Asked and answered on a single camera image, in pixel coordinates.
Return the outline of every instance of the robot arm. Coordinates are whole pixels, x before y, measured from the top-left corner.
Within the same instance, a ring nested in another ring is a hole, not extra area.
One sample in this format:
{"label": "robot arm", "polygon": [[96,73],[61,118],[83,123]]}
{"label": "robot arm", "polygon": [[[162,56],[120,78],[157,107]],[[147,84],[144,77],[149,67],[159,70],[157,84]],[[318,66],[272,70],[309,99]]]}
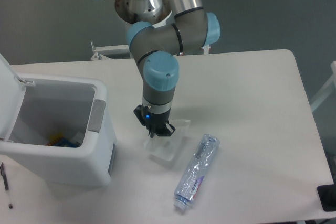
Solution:
{"label": "robot arm", "polygon": [[201,0],[170,0],[175,23],[154,28],[136,22],[127,41],[143,79],[142,104],[134,113],[150,137],[170,136],[169,113],[178,81],[179,64],[173,55],[212,44],[219,39],[216,16],[206,13]]}

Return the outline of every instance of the pen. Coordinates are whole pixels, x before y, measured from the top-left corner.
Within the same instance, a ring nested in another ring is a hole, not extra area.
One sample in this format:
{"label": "pen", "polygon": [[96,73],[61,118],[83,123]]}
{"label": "pen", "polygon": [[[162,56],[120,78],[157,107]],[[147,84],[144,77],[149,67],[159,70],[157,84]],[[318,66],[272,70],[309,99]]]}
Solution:
{"label": "pen", "polygon": [[4,184],[5,184],[5,191],[6,191],[6,194],[7,194],[7,197],[9,199],[9,204],[8,204],[8,207],[10,209],[13,208],[13,205],[12,205],[12,201],[11,201],[11,195],[9,194],[9,186],[8,186],[8,180],[7,180],[7,175],[6,175],[6,171],[5,171],[5,164],[4,163],[1,163],[1,166],[0,166],[0,173],[1,173],[1,176],[4,180]]}

